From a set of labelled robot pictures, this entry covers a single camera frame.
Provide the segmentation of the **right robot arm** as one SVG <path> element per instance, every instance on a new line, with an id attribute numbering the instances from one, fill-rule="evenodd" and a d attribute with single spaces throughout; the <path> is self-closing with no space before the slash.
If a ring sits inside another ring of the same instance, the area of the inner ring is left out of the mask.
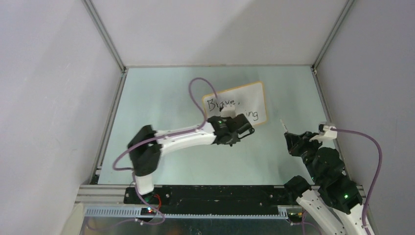
<path id="1" fill-rule="evenodd" d="M 344 174 L 345 164 L 337 149 L 323 147 L 324 141 L 337 138 L 333 126 L 317 132 L 284 133 L 288 153 L 300 157 L 314 185 L 295 176 L 285 183 L 285 200 L 299 204 L 328 235 L 372 235 L 367 221 L 368 199 L 362 198 L 357 184 Z"/>

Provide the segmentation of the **yellow framed whiteboard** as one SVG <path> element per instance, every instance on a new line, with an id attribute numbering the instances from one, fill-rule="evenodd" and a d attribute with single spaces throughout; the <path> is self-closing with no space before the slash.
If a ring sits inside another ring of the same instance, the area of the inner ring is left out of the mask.
<path id="1" fill-rule="evenodd" d="M 260 81 L 230 88 L 202 98 L 203 108 L 208 117 L 220 115 L 220 108 L 233 105 L 236 114 L 244 114 L 251 125 L 256 126 L 268 121 L 263 83 Z"/>

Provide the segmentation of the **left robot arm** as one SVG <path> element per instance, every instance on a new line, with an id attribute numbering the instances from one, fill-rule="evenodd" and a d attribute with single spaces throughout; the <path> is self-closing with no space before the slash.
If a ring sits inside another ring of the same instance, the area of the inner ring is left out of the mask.
<path id="1" fill-rule="evenodd" d="M 156 131 L 152 125 L 142 127 L 127 145 L 137 187 L 136 198 L 143 204 L 154 200 L 152 174 L 163 155 L 198 145 L 233 146 L 254 132 L 244 114 L 235 117 L 211 116 L 203 126 L 177 130 Z"/>

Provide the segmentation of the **silver whiteboard marker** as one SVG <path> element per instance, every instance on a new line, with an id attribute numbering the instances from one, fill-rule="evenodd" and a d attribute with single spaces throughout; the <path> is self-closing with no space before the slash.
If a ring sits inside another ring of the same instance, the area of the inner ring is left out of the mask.
<path id="1" fill-rule="evenodd" d="M 282 127 L 283 127 L 283 129 L 284 129 L 284 132 L 285 132 L 285 133 L 288 133 L 287 126 L 285 125 L 285 123 L 283 122 L 283 120 L 282 120 L 282 119 L 279 119 L 279 120 L 280 120 L 281 125 L 282 125 Z"/>

